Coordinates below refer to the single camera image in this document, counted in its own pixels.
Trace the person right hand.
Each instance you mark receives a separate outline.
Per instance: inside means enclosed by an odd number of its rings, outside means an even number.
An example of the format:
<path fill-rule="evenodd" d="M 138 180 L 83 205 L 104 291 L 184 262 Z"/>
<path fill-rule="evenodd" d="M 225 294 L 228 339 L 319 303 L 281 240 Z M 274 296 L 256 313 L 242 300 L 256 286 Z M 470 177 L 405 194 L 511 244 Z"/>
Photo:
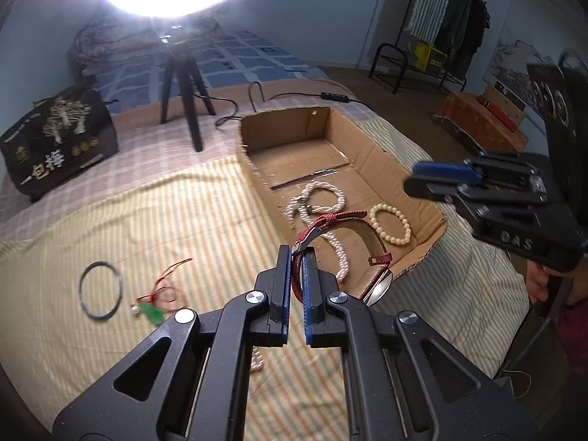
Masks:
<path fill-rule="evenodd" d="M 548 279 L 550 276 L 562 277 L 572 280 L 572 286 L 566 300 L 566 304 L 571 306 L 583 301 L 588 295 L 588 265 L 587 258 L 583 258 L 578 266 L 571 272 L 560 273 L 539 265 L 535 262 L 528 261 L 526 264 L 525 285 L 530 296 L 531 302 L 545 302 L 548 298 Z"/>

